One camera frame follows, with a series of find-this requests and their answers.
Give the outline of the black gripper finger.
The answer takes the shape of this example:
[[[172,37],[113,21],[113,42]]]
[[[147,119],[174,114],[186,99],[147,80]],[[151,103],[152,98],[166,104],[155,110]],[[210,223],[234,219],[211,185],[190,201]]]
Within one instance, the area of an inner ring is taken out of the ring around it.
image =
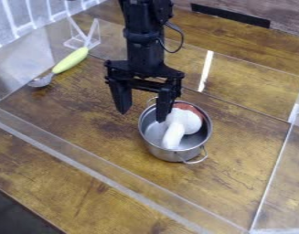
[[[120,114],[125,114],[132,106],[132,89],[117,81],[108,83],[115,106]]]
[[[170,87],[162,88],[158,93],[156,101],[156,121],[163,122],[174,104],[174,91]]]

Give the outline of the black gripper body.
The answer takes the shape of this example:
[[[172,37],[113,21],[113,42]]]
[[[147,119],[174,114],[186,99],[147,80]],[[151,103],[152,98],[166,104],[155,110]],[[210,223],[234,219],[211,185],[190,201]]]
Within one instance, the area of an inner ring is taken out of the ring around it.
[[[131,96],[132,89],[180,95],[184,73],[164,64],[164,52],[162,38],[146,44],[127,42],[127,59],[105,62],[107,85],[113,96]]]

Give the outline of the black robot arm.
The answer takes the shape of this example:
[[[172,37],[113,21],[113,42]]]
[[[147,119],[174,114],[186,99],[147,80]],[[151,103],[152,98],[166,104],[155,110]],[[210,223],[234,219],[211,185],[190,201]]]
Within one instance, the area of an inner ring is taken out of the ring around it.
[[[171,0],[119,0],[124,17],[123,36],[127,60],[108,60],[107,85],[117,111],[125,114],[132,106],[132,89],[155,92],[156,121],[163,122],[180,96],[184,73],[164,64],[164,26],[183,35],[168,22]]]

